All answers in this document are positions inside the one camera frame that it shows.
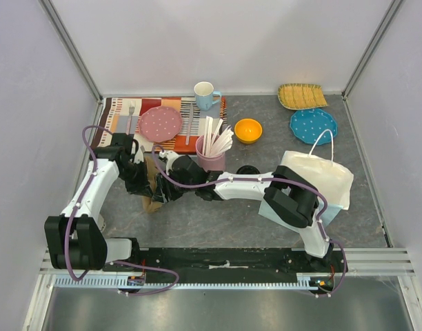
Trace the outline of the brown cardboard cup carrier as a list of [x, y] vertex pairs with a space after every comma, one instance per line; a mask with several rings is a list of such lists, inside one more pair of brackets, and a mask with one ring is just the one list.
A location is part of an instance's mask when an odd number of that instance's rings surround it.
[[147, 212], [148, 214], [151, 214], [158, 211], [162, 207], [163, 204], [159, 201], [156, 201], [155, 198], [153, 197], [157, 188], [156, 179], [157, 179], [159, 170], [157, 169], [155, 162], [151, 157], [145, 157], [145, 161], [146, 161], [146, 168], [148, 171], [147, 178], [148, 178], [152, 193], [148, 197], [142, 197], [142, 206], [145, 212]]

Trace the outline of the black plastic cup lid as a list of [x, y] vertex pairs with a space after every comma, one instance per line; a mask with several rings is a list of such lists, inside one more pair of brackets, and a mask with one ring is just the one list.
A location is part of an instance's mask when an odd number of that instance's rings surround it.
[[237, 174], [259, 174], [260, 171], [253, 165], [243, 165], [237, 170]]

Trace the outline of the light blue paper bag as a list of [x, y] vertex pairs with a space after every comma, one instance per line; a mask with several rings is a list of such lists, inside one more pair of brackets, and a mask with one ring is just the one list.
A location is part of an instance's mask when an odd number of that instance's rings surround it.
[[324, 226], [328, 226], [341, 210], [350, 207], [350, 191], [354, 175], [334, 161], [334, 157], [323, 159], [313, 154], [286, 151], [281, 165], [289, 167], [306, 181], [314, 185], [327, 199], [328, 207], [321, 215]]

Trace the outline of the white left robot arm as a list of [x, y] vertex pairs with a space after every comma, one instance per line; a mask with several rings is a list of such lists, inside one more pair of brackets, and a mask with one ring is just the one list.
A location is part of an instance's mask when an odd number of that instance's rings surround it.
[[101, 207], [112, 184], [122, 179], [130, 194], [151, 197], [148, 167], [139, 143], [125, 133], [113, 134], [110, 145], [92, 151], [89, 169], [71, 202], [58, 216], [46, 219], [44, 230], [53, 268], [100, 270], [118, 261], [127, 271], [141, 265], [133, 238], [105, 239]]

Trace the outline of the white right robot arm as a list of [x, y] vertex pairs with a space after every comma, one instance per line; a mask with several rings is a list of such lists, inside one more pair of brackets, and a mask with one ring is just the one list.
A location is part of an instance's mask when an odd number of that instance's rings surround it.
[[274, 172], [264, 174], [232, 174], [206, 171], [188, 155], [173, 151], [152, 156], [160, 171], [160, 200], [174, 201], [186, 192], [194, 192], [204, 201], [262, 201], [279, 221], [297, 229], [311, 270], [319, 272], [330, 265], [332, 244], [321, 220], [327, 199], [290, 168], [279, 165]]

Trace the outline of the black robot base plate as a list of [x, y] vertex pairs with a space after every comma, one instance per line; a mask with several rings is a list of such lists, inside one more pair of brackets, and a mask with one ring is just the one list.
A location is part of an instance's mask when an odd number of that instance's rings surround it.
[[343, 256], [337, 250], [329, 260], [318, 260], [291, 248], [141, 248], [128, 261], [173, 270], [186, 283], [291, 282], [298, 273], [343, 271]]

